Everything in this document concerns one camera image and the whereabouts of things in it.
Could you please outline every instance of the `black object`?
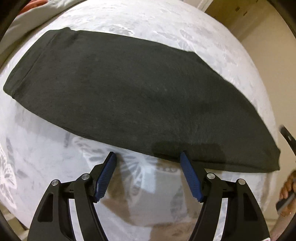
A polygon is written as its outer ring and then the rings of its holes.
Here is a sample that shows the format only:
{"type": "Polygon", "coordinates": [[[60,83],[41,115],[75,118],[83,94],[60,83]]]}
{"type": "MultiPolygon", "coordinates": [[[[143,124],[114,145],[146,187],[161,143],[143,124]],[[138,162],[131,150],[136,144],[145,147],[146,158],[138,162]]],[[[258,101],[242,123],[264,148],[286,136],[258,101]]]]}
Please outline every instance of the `black object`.
{"type": "MultiPolygon", "coordinates": [[[[285,138],[285,140],[288,142],[289,146],[291,147],[292,151],[294,152],[294,154],[296,156],[296,140],[295,140],[295,138],[290,134],[290,132],[284,126],[280,127],[280,133],[285,138]]],[[[295,198],[295,193],[292,190],[289,192],[287,199],[282,199],[276,203],[276,210],[279,215],[281,214],[282,210],[287,205],[289,205],[289,203],[291,201],[293,201],[294,198],[295,198]]]]}
{"type": "Polygon", "coordinates": [[[279,170],[280,151],[254,106],[194,52],[51,30],[21,58],[4,91],[88,139],[171,161],[187,150],[215,170],[279,170]]]}
{"type": "Polygon", "coordinates": [[[267,0],[274,6],[285,20],[296,37],[296,1],[295,0],[267,0]]]}
{"type": "MultiPolygon", "coordinates": [[[[75,241],[69,199],[75,199],[84,241],[108,241],[93,203],[102,197],[101,191],[107,188],[115,167],[109,165],[110,162],[116,163],[113,152],[109,153],[103,164],[96,165],[90,174],[83,174],[76,181],[60,183],[53,180],[33,217],[28,241],[75,241]]],[[[193,196],[197,195],[199,201],[204,203],[189,241],[213,240],[222,198],[228,198],[228,207],[221,241],[269,240],[263,214],[243,179],[235,183],[223,181],[192,162],[184,152],[180,155],[180,163],[193,196]]]]}
{"type": "Polygon", "coordinates": [[[2,40],[5,32],[19,14],[19,12],[31,0],[1,0],[0,1],[0,41],[2,40]]]}
{"type": "MultiPolygon", "coordinates": [[[[289,146],[291,147],[292,151],[296,156],[296,141],[295,138],[290,134],[290,132],[284,127],[281,126],[280,133],[288,142],[289,146]]],[[[281,201],[277,202],[276,209],[278,214],[281,213],[281,210],[287,206],[292,200],[295,198],[295,193],[293,191],[289,192],[287,199],[282,199],[281,201]]],[[[277,239],[277,241],[294,241],[296,237],[296,214],[288,224],[285,231],[281,234],[281,236],[277,239]]]]}

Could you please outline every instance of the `blue gripper pad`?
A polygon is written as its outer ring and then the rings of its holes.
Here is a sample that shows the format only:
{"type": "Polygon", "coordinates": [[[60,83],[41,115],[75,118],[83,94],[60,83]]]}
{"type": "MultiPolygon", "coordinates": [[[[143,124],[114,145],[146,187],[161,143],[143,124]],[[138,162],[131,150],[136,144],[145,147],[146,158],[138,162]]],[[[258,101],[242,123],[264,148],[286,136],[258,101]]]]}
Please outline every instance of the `blue gripper pad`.
{"type": "Polygon", "coordinates": [[[204,196],[202,194],[201,182],[184,152],[181,152],[180,154],[180,164],[187,183],[190,187],[192,196],[195,197],[199,202],[202,201],[204,196]]]}
{"type": "Polygon", "coordinates": [[[97,201],[99,201],[102,197],[105,196],[107,187],[109,185],[109,182],[115,170],[116,163],[117,163],[116,154],[113,153],[110,156],[110,158],[107,160],[107,163],[105,164],[96,182],[96,192],[94,194],[94,197],[96,198],[97,201]]]}

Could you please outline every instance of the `beige wall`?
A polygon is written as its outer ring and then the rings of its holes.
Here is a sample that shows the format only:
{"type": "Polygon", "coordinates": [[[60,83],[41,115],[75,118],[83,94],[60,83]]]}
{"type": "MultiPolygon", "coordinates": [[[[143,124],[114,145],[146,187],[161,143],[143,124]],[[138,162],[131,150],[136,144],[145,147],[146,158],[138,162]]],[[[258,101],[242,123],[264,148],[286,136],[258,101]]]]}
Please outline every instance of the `beige wall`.
{"type": "MultiPolygon", "coordinates": [[[[239,40],[253,59],[266,86],[278,125],[283,124],[296,137],[296,39],[279,13],[268,3],[262,4],[266,13],[239,40]]],[[[277,217],[275,203],[279,190],[296,167],[296,157],[279,134],[281,149],[277,187],[266,218],[277,217]]]]}
{"type": "MultiPolygon", "coordinates": [[[[206,13],[216,16],[246,48],[266,86],[277,125],[285,125],[296,137],[296,39],[285,21],[266,0],[214,0],[206,13]]],[[[280,133],[278,146],[281,170],[266,219],[277,218],[279,190],[296,167],[296,157],[280,133]]]]}
{"type": "Polygon", "coordinates": [[[213,0],[182,0],[185,3],[188,3],[201,11],[205,11],[213,0]]]}

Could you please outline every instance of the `person's arm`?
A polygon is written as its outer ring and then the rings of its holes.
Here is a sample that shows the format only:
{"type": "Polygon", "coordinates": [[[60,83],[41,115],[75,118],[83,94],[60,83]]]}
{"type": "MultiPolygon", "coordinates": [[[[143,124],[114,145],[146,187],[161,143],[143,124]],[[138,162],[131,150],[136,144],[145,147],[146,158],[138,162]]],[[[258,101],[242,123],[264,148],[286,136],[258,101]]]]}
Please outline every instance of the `person's arm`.
{"type": "MultiPolygon", "coordinates": [[[[296,179],[296,170],[294,170],[290,176],[288,176],[287,181],[285,182],[284,186],[282,187],[280,194],[279,194],[279,200],[287,199],[288,193],[290,191],[294,191],[296,193],[296,183],[294,182],[294,179],[296,179]]],[[[296,199],[294,199],[281,213],[283,217],[288,216],[289,214],[296,211],[296,199]]]]}
{"type": "MultiPolygon", "coordinates": [[[[294,178],[296,178],[296,170],[294,170],[287,178],[279,194],[279,200],[287,199],[288,192],[293,190],[296,192],[296,184],[294,183],[294,178]]],[[[271,241],[276,241],[279,236],[287,228],[288,224],[292,220],[296,212],[296,199],[294,199],[281,213],[276,224],[274,225],[272,231],[270,232],[271,241]]]]}

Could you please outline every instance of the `black t-shirt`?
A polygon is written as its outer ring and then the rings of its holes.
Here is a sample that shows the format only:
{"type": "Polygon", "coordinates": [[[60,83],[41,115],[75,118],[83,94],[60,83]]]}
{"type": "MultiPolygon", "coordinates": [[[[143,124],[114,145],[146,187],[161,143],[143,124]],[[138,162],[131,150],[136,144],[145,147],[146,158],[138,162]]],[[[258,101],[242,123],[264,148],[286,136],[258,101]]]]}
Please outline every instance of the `black t-shirt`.
{"type": "Polygon", "coordinates": [[[193,52],[69,28],[46,32],[4,91],[79,136],[168,160],[186,150],[203,167],[279,170],[253,105],[193,52]]]}

